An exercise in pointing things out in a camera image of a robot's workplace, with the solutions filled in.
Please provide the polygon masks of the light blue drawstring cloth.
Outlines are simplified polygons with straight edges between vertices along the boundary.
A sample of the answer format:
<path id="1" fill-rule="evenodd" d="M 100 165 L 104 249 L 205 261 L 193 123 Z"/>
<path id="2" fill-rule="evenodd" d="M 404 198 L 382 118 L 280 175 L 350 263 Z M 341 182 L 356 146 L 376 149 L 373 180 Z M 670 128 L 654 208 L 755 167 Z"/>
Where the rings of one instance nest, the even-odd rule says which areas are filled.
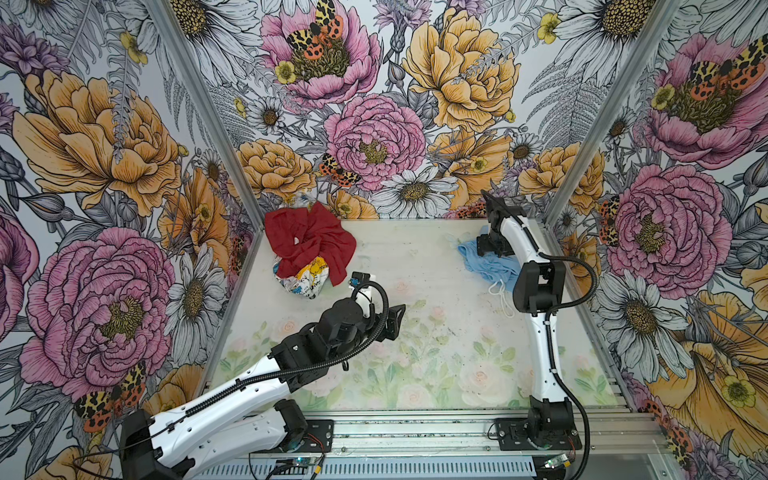
<path id="1" fill-rule="evenodd" d="M 490 252 L 480 255 L 477 241 L 471 240 L 460 243 L 458 253 L 463 259 L 465 268 L 488 282 L 490 285 L 504 287 L 511 291 L 521 272 L 521 265 L 515 256 L 499 257 Z"/>

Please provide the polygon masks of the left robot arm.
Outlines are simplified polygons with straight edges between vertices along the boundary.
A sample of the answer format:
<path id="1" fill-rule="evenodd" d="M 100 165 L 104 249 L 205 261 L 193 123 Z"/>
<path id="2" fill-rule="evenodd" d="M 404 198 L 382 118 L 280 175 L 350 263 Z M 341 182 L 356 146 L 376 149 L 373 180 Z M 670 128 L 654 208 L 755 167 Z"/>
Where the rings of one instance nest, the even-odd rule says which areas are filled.
<path id="1" fill-rule="evenodd" d="M 405 311 L 378 311 L 363 294 L 343 298 L 234 379 L 168 411 L 130 415 L 123 478 L 192 479 L 247 453 L 296 450 L 309 426 L 292 394 L 372 343 L 395 340 Z"/>

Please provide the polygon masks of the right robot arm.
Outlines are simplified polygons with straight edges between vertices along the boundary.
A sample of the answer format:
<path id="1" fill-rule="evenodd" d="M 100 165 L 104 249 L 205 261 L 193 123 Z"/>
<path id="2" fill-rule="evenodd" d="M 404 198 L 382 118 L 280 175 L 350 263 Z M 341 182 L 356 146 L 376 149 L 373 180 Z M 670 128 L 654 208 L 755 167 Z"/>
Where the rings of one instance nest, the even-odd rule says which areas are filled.
<path id="1" fill-rule="evenodd" d="M 477 253 L 513 257 L 520 265 L 512 302 L 528 328 L 534 380 L 527 419 L 517 430 L 532 449 L 567 447 L 575 430 L 574 402 L 561 377 L 556 333 L 566 266 L 544 252 L 522 208 L 486 190 L 481 194 L 489 229 L 477 237 Z"/>

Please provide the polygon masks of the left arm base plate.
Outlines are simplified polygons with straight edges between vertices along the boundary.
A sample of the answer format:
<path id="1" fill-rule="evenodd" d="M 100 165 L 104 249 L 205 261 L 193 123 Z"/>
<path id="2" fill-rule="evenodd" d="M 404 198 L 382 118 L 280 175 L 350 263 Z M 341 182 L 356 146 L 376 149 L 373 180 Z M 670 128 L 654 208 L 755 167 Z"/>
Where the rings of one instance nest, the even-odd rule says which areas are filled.
<path id="1" fill-rule="evenodd" d="M 270 453 L 308 454 L 330 453 L 334 440 L 335 422 L 330 419 L 310 419 L 301 438 L 286 437 Z"/>

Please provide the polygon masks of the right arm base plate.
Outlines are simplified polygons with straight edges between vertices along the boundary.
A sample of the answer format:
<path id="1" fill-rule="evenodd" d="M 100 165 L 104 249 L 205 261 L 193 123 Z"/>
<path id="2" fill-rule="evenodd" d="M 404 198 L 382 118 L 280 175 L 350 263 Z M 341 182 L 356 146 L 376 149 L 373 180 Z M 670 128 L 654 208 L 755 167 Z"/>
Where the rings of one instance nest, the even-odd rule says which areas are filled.
<path id="1" fill-rule="evenodd" d="M 501 451 L 573 451 L 582 448 L 575 430 L 541 430 L 535 432 L 522 418 L 497 418 L 490 437 Z"/>

